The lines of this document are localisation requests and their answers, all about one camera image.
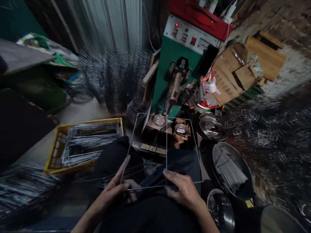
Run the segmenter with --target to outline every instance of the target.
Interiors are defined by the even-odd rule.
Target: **black cloth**
[[[94,169],[94,178],[115,174],[122,165],[129,148],[127,136],[119,138],[108,145],[101,153]],[[142,163],[136,151],[131,147],[131,160],[128,168]],[[166,164],[159,166],[156,172],[144,179],[140,185],[149,187],[165,185],[162,174]],[[169,150],[167,168],[180,174],[189,175],[193,181],[201,180],[198,155],[194,151]],[[200,183],[195,184],[201,192]],[[92,189],[91,202],[100,194],[99,189]],[[167,197],[166,190],[161,188],[143,189],[136,193],[137,202],[125,204],[121,200],[103,219],[101,232],[200,232],[194,214]]]

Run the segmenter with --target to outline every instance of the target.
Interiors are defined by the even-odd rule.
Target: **small fan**
[[[199,95],[197,91],[185,89],[184,96],[182,97],[182,104],[190,107],[197,105],[199,101]]]

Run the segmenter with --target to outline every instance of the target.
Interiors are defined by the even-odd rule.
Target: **black pants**
[[[123,136],[106,146],[95,165],[93,178],[102,178],[115,174],[125,160],[128,149],[128,136]],[[127,168],[143,163],[143,159],[136,153],[133,147],[130,148],[130,155],[131,160]],[[136,175],[132,179],[134,179],[142,187],[165,185],[166,179],[162,174],[164,168],[166,168],[166,164],[157,167],[156,172],[145,179],[144,172],[141,172],[141,174]],[[177,149],[169,150],[167,153],[167,168],[183,175],[189,175],[194,182],[201,181],[200,162],[197,153],[194,151]],[[199,194],[201,194],[201,184],[197,183],[195,186]],[[101,191],[102,189],[96,187],[92,187],[90,189],[89,205],[96,200]],[[166,194],[166,191],[164,188],[144,189],[139,193],[138,198],[147,198],[148,196],[155,194]]]

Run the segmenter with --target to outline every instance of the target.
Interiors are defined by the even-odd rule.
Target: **cardboard box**
[[[257,85],[260,77],[250,63],[246,64],[249,57],[246,47],[238,43],[226,48],[216,58],[213,70],[221,93],[214,92],[212,95],[219,106]]]

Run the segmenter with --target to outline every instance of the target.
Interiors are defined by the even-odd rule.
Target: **person's right hand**
[[[164,176],[178,187],[178,192],[172,190],[169,186],[165,187],[168,197],[173,198],[176,202],[186,206],[194,213],[199,212],[202,208],[207,208],[206,203],[200,197],[197,189],[190,176],[181,175],[164,169]]]

